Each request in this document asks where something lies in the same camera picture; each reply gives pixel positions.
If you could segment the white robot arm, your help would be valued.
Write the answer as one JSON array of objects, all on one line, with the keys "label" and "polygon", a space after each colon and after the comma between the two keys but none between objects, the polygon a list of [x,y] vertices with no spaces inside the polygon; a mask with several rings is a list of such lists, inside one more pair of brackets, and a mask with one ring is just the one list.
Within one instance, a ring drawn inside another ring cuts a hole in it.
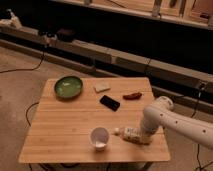
[{"label": "white robot arm", "polygon": [[144,107],[140,121],[140,131],[143,135],[154,135],[160,126],[177,133],[213,150],[213,124],[173,112],[174,103],[160,96]]}]

